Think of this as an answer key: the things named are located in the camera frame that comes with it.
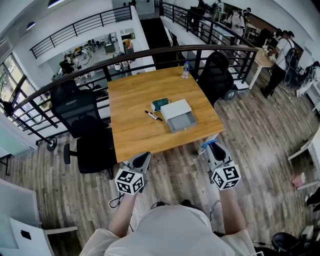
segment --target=shoe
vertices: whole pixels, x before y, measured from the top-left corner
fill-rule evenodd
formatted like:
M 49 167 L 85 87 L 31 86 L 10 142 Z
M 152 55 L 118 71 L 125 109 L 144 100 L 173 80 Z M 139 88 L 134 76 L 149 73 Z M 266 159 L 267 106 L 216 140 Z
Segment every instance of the shoe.
M 308 199 L 313 195 L 313 193 L 308 194 L 305 198 L 304 198 L 304 202 L 305 202 L 305 206 L 309 206 L 307 204 Z
M 320 204 L 318 204 L 316 207 L 314 207 L 313 212 L 320 211 Z
M 265 89 L 261 88 L 260 92 L 262 93 L 263 97 L 265 97 L 266 99 L 268 98 L 269 95 L 266 94 Z

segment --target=blue tape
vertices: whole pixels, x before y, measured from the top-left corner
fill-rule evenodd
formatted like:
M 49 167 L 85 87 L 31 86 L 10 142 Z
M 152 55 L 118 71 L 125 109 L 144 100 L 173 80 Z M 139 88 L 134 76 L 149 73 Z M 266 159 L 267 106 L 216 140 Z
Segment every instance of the blue tape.
M 212 143 L 214 143 L 214 142 L 217 142 L 217 141 L 216 141 L 215 139 L 214 139 L 214 140 L 211 140 L 211 141 L 208 141 L 208 142 L 202 144 L 202 145 L 201 145 L 201 148 L 204 149 L 207 145 L 210 145 L 210 144 L 212 144 Z

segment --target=wooden floor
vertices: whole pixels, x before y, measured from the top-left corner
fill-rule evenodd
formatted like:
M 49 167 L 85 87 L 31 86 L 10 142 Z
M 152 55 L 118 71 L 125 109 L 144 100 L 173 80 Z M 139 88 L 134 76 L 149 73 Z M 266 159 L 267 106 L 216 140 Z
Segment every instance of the wooden floor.
M 307 98 L 296 98 L 280 88 L 275 91 L 276 101 L 264 99 L 259 88 L 268 80 L 269 73 L 263 69 L 252 90 L 215 105 L 225 126 L 225 132 L 217 139 L 230 149 L 241 170 L 242 180 L 236 190 L 248 231 L 253 241 L 265 243 L 281 231 L 298 236 L 320 217 L 304 206 L 305 195 L 315 188 L 296 191 L 290 183 L 301 172 L 309 181 L 314 178 L 308 153 L 295 158 L 292 164 L 287 161 L 318 129 L 319 118 Z M 105 173 L 80 174 L 76 158 L 71 165 L 64 164 L 63 148 L 67 142 L 71 149 L 76 148 L 76 141 L 67 134 L 58 138 L 54 153 L 41 143 L 37 152 L 12 158 L 9 177 L 0 166 L 0 178 L 36 191 L 44 228 L 79 227 L 77 232 L 50 236 L 55 254 L 61 256 L 78 255 L 95 229 L 108 225 L 114 213 L 108 202 L 117 196 L 114 181 L 109 181 Z M 190 199 L 209 215 L 219 194 L 210 185 L 204 155 L 195 154 L 200 145 L 201 141 L 197 141 L 152 156 L 149 182 L 138 196 L 132 216 L 133 229 L 160 200 L 178 204 Z M 215 231 L 224 231 L 219 203 L 211 225 Z

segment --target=wooden handrail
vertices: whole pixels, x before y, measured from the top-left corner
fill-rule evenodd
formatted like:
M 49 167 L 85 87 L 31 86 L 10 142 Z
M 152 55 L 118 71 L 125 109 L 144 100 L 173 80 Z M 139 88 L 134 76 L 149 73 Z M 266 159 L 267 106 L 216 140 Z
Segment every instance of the wooden handrail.
M 126 54 L 126 55 L 121 55 L 118 57 L 114 57 L 111 59 L 103 60 L 98 63 L 96 63 L 93 66 L 87 67 L 85 69 L 80 69 L 77 70 L 73 73 L 67 74 L 49 84 L 46 86 L 40 88 L 37 90 L 35 93 L 31 94 L 30 96 L 26 97 L 23 101 L 18 103 L 15 107 L 14 110 L 18 110 L 21 108 L 23 105 L 26 103 L 32 101 L 36 97 L 39 97 L 40 95 L 44 94 L 47 91 L 50 91 L 57 85 L 70 80 L 77 78 L 79 76 L 82 76 L 84 74 L 87 74 L 91 71 L 94 70 L 99 70 L 102 69 L 103 67 L 114 65 L 117 63 L 125 62 L 125 61 L 130 61 L 133 59 L 139 59 L 139 58 L 144 58 L 144 57 L 149 57 L 155 54 L 163 54 L 163 53 L 168 53 L 168 52 L 189 52 L 189 51 L 205 51 L 205 50 L 231 50 L 231 51 L 243 51 L 243 52 L 258 52 L 258 49 L 253 47 L 247 47 L 247 46 L 231 46 L 231 45 L 219 45 L 219 44 L 195 44 L 195 45 L 181 45 L 181 46 L 171 46 L 171 47 L 161 47 L 161 48 L 156 48 L 156 49 L 149 49 L 149 50 L 142 50 L 138 52 L 134 52 L 132 54 Z

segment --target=desk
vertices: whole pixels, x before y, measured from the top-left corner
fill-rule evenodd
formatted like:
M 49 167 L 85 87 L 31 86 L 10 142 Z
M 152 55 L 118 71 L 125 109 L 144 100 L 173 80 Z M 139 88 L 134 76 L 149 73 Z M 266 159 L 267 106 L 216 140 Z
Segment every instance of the desk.
M 244 37 L 246 36 L 247 28 L 249 28 L 250 30 L 252 29 L 252 30 L 257 31 L 257 28 L 254 25 L 251 25 L 250 23 L 248 23 L 245 26 L 245 30 L 244 30 L 244 34 L 243 34 Z
M 314 185 L 320 185 L 320 128 L 317 130 L 315 135 L 309 139 L 299 151 L 288 157 L 288 161 L 300 155 L 302 152 L 309 150 L 314 167 L 316 169 L 317 180 L 309 184 L 305 184 L 297 188 L 297 190 L 302 190 Z
M 274 63 L 265 54 L 264 49 L 262 49 L 262 48 L 258 48 L 258 49 L 259 49 L 259 51 L 256 53 L 256 56 L 254 59 L 254 62 L 257 63 L 257 65 L 258 65 L 258 69 L 256 70 L 254 77 L 249 85 L 250 90 L 254 86 L 262 68 L 271 68 L 274 65 Z
M 191 75 L 182 78 L 183 67 L 129 76 L 108 83 L 113 141 L 118 163 L 141 152 L 157 153 L 202 138 L 215 138 L 224 125 Z M 165 121 L 154 120 L 151 102 L 186 99 L 197 125 L 171 133 Z
M 52 230 L 43 230 L 38 227 L 30 226 L 10 218 L 13 235 L 18 245 L 20 255 L 24 256 L 54 256 L 48 235 L 75 231 L 78 227 L 67 227 Z M 30 239 L 22 236 L 22 231 L 30 235 Z

